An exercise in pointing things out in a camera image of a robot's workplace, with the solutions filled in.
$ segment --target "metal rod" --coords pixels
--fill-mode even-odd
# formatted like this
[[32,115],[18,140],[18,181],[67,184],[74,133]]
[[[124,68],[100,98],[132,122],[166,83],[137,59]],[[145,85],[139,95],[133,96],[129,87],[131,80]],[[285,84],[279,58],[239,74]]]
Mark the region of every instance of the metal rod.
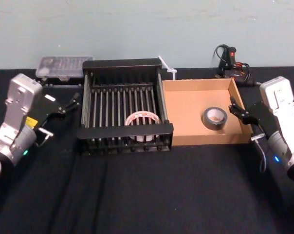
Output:
[[127,119],[126,91],[123,90],[123,125]]
[[118,93],[117,93],[117,102],[118,102],[118,126],[120,126],[121,118],[120,118],[120,91],[119,90],[118,90]]
[[109,92],[106,92],[106,117],[105,117],[105,126],[108,127],[108,102],[109,102]]
[[[141,96],[141,106],[142,106],[142,111],[143,111],[144,110],[143,91],[140,90],[139,93]],[[146,124],[145,117],[143,117],[143,125],[145,125],[145,124]]]
[[162,79],[161,79],[161,74],[160,73],[158,73],[158,83],[159,83],[159,90],[160,90],[160,96],[161,96],[164,120],[166,120],[167,119],[167,112],[166,112],[166,106],[165,106],[165,96],[164,96],[164,93],[163,93]]
[[87,92],[87,114],[86,114],[86,126],[90,127],[90,112],[91,112],[91,89],[90,84],[88,83],[88,92]]
[[151,88],[151,100],[152,100],[153,112],[155,114],[157,114],[157,112],[156,112],[156,103],[155,103],[155,95],[153,93],[153,88]]
[[[135,102],[135,112],[138,112],[138,106],[137,106],[137,91],[134,90],[134,102]],[[138,118],[136,119],[136,125],[139,125]]]
[[132,109],[132,91],[129,88],[129,114],[131,115],[133,113]]
[[111,126],[114,127],[114,91],[111,93]]
[[103,120],[103,91],[100,91],[100,106],[99,106],[99,127],[102,127]]
[[159,105],[159,113],[160,113],[160,120],[162,123],[164,123],[165,121],[165,116],[164,116],[164,111],[163,111],[163,106],[162,106],[162,102],[161,102],[161,94],[160,94],[160,88],[159,88],[159,85],[157,84],[157,87],[156,87],[156,92],[157,92],[157,97],[158,97],[158,105]]
[[93,128],[96,127],[96,103],[97,103],[97,91],[94,92],[94,110],[93,110]]
[[82,117],[81,123],[85,125],[85,112],[86,112],[86,101],[87,101],[87,87],[88,87],[88,75],[84,76],[84,87],[83,87],[83,102],[82,102]]
[[145,96],[146,96],[146,103],[147,103],[147,111],[150,112],[150,106],[149,106],[149,97],[148,97],[148,89],[145,90]]

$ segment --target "black duct tape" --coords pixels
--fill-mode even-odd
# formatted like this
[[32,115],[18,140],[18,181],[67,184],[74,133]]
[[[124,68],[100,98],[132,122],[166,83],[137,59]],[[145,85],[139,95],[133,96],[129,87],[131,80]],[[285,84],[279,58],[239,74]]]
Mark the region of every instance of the black duct tape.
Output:
[[220,130],[227,121],[226,112],[219,107],[210,107],[204,111],[202,122],[208,129]]

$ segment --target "black tool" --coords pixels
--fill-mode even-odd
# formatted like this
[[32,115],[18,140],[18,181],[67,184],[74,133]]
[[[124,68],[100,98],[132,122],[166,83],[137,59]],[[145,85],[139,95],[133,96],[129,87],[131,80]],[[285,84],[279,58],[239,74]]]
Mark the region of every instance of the black tool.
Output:
[[79,106],[77,101],[79,93],[75,93],[73,98],[68,102],[66,106],[62,106],[56,99],[49,95],[41,96],[39,102],[28,113],[28,117],[35,119],[37,124],[33,126],[33,130],[43,127],[47,121],[52,118],[63,119],[65,116],[74,111]]
[[[218,49],[223,48],[223,54],[220,57]],[[214,54],[220,58],[220,63],[217,68],[216,78],[233,78],[237,86],[256,86],[260,85],[250,79],[250,66],[247,63],[236,62],[236,48],[222,44],[216,47]]]
[[278,131],[274,116],[262,101],[254,103],[247,110],[242,109],[233,97],[230,97],[230,102],[229,112],[240,119],[245,125],[253,124],[258,126],[267,139]]

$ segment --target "black tablecloth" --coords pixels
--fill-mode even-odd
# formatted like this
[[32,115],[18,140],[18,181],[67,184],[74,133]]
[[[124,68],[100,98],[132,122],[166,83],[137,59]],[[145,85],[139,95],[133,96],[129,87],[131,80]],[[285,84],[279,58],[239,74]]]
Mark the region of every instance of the black tablecloth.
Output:
[[[263,82],[294,67],[252,68]],[[179,69],[178,79],[210,78],[214,69]],[[0,70],[0,123],[9,80],[34,70]],[[245,106],[258,88],[240,88]],[[45,87],[66,103],[81,87]],[[55,137],[32,148],[0,197],[0,233],[294,233],[294,182],[267,153],[258,170],[253,145],[173,147],[171,152],[78,155],[80,113],[53,121]]]

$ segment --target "light blue wall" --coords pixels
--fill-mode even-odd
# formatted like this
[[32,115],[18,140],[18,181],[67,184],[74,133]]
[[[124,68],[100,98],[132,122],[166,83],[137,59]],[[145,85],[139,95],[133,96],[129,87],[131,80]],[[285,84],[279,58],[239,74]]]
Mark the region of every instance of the light blue wall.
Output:
[[294,65],[294,0],[0,0],[0,68],[159,54],[172,67],[209,67],[220,43],[251,66]]

